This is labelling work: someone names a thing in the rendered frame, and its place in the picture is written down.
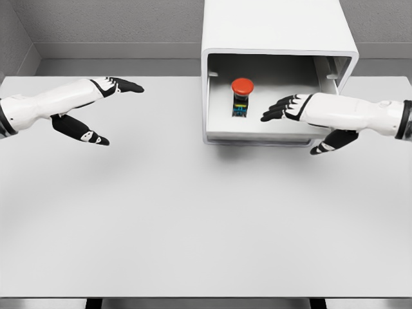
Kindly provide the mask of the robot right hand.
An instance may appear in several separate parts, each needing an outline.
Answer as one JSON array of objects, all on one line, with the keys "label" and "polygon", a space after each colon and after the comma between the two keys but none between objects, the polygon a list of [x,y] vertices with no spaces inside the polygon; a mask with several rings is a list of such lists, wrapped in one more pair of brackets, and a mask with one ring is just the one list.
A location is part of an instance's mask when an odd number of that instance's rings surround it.
[{"label": "robot right hand", "polygon": [[315,127],[330,128],[332,132],[310,150],[320,155],[341,149],[356,141],[361,130],[357,101],[325,93],[295,94],[279,99],[261,117],[262,122],[289,119]]}]

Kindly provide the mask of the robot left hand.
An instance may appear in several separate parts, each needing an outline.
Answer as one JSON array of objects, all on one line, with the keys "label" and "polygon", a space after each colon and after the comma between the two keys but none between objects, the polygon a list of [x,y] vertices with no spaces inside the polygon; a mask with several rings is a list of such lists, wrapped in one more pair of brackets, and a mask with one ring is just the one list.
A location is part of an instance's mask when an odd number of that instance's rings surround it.
[{"label": "robot left hand", "polygon": [[83,122],[68,115],[72,109],[82,108],[115,93],[143,93],[144,88],[118,77],[82,79],[57,88],[57,101],[47,109],[54,130],[81,142],[109,145],[109,140],[98,135]]}]

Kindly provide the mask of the white tabletop storage cabinet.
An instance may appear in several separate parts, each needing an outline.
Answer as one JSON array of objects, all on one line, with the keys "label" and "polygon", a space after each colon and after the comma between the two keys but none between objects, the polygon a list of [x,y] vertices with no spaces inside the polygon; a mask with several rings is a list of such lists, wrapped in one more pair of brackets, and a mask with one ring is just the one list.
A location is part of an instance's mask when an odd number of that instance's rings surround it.
[{"label": "white tabletop storage cabinet", "polygon": [[318,78],[340,93],[359,52],[339,0],[205,0],[208,77]]}]

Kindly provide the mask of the white cabinet drawer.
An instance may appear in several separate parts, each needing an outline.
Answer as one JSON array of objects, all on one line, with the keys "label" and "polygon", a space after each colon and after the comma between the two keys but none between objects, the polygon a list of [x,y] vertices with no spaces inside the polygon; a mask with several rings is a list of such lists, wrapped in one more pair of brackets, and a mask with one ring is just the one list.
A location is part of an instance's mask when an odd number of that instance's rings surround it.
[{"label": "white cabinet drawer", "polygon": [[279,99],[299,94],[311,94],[325,90],[336,94],[336,87],[318,78],[278,79],[252,77],[254,84],[248,96],[245,117],[232,114],[234,78],[208,77],[202,81],[203,140],[208,144],[255,144],[304,147],[312,140],[322,138],[329,129],[311,126],[289,119],[262,122],[261,117]]}]

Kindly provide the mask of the red button load switch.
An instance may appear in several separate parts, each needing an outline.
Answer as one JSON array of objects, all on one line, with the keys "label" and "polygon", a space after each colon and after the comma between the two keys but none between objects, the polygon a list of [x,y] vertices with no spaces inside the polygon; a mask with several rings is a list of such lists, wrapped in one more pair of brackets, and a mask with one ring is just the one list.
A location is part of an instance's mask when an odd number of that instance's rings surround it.
[{"label": "red button load switch", "polygon": [[254,84],[250,79],[238,78],[231,84],[233,92],[233,117],[246,117],[248,111],[249,95],[254,90]]}]

